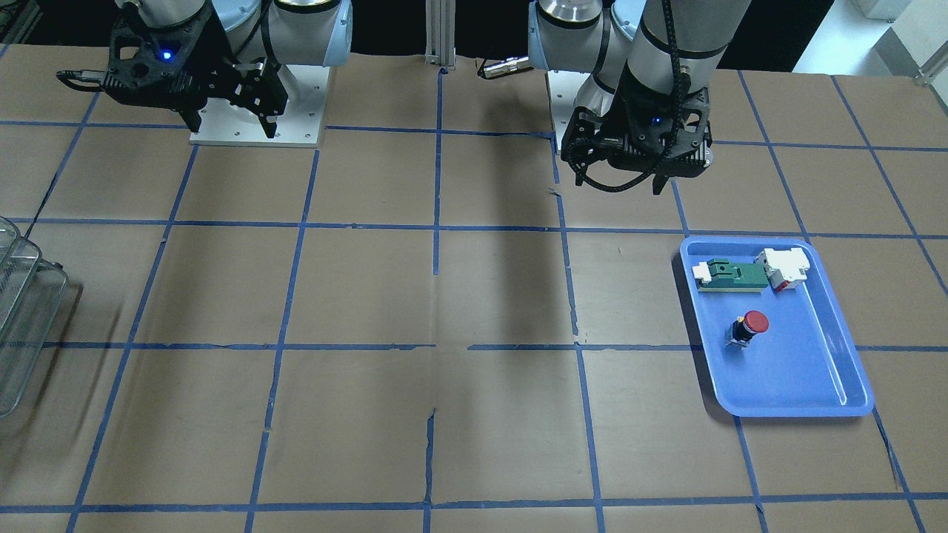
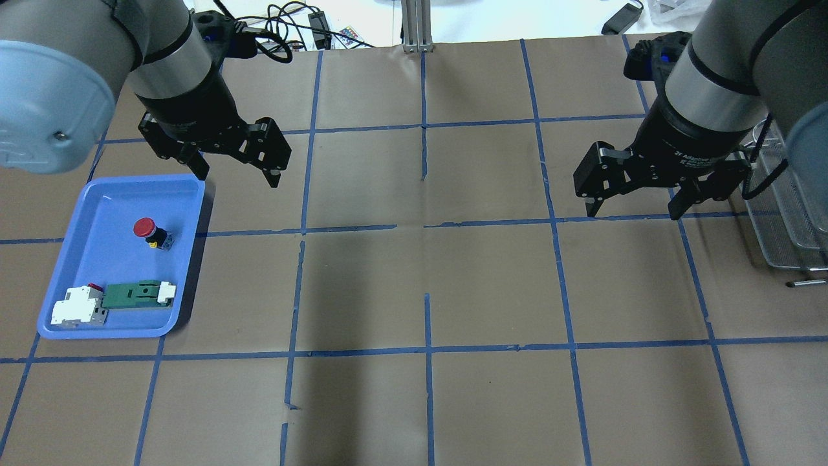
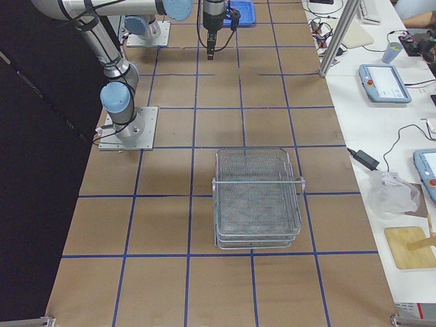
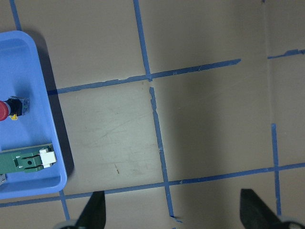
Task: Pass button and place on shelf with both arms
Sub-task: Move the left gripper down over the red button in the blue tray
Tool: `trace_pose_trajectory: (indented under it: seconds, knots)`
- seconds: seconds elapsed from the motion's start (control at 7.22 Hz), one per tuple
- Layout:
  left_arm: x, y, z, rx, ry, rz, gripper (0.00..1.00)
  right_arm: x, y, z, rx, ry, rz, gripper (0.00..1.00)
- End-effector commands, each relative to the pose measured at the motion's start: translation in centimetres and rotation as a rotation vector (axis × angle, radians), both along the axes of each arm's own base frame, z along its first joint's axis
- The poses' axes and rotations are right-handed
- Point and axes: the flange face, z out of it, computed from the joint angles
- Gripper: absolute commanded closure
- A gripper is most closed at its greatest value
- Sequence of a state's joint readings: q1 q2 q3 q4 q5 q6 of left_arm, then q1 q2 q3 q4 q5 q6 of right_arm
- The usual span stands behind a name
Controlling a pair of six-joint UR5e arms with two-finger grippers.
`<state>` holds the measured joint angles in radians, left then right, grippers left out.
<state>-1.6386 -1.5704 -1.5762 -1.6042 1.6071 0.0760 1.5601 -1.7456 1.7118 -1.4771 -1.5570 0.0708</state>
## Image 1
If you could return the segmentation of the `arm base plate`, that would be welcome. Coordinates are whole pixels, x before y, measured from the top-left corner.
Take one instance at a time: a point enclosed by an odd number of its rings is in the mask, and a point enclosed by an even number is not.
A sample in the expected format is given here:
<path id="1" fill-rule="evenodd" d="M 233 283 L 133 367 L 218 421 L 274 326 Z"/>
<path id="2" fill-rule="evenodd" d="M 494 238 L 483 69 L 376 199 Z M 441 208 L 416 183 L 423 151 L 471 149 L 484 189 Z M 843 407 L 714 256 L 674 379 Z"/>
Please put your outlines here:
<path id="1" fill-rule="evenodd" d="M 556 152 L 565 148 L 565 135 L 578 106 L 603 117 L 612 107 L 614 91 L 599 84 L 592 73 L 551 70 L 547 72 L 550 111 L 555 128 Z"/>
<path id="2" fill-rule="evenodd" d="M 325 105 L 334 68 L 284 65 L 280 79 L 287 88 L 284 114 L 276 118 L 277 131 L 268 138 L 250 111 L 220 98 L 211 98 L 201 110 L 202 122 L 190 143 L 202 146 L 317 148 L 323 131 Z"/>

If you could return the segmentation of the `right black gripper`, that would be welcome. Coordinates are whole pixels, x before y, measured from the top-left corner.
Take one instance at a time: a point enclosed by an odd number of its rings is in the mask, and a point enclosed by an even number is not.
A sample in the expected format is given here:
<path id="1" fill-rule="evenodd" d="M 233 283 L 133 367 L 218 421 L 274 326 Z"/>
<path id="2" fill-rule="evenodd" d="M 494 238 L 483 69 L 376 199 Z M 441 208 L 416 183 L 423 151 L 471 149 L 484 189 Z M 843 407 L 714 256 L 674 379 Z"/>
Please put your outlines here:
<path id="1" fill-rule="evenodd" d="M 60 70 L 71 89 L 105 93 L 119 104 L 176 112 L 199 132 L 209 98 L 225 98 L 258 119 L 275 138 L 289 100 L 278 61 L 236 63 L 226 31 L 213 10 L 154 27 L 143 10 L 122 10 L 112 29 L 105 70 Z"/>

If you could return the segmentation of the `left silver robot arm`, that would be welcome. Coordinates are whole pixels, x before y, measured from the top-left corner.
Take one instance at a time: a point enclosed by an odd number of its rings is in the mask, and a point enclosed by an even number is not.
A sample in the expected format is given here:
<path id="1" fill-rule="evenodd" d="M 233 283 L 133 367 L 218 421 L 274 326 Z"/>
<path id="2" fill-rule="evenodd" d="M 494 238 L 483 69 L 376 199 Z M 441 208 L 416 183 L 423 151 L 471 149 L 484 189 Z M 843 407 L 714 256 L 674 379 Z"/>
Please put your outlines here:
<path id="1" fill-rule="evenodd" d="M 533 1 L 528 60 L 548 74 L 556 148 L 575 184 L 623 192 L 713 161 L 709 81 L 747 1 Z"/>

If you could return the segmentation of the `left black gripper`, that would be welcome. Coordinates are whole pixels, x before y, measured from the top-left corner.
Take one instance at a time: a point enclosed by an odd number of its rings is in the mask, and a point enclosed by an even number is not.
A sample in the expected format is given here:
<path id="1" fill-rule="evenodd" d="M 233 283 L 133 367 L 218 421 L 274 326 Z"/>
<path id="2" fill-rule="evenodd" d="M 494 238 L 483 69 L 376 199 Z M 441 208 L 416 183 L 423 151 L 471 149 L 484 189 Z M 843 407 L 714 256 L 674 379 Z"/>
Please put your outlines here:
<path id="1" fill-rule="evenodd" d="M 690 76 L 680 75 L 672 94 L 660 94 L 626 72 L 603 117 L 578 106 L 560 152 L 575 184 L 617 193 L 651 178 L 653 195 L 660 195 L 671 179 L 697 178 L 709 168 L 713 162 L 709 89 L 684 94 L 680 86 L 688 82 Z M 599 161 L 634 176 L 619 185 L 596 181 L 588 172 Z"/>

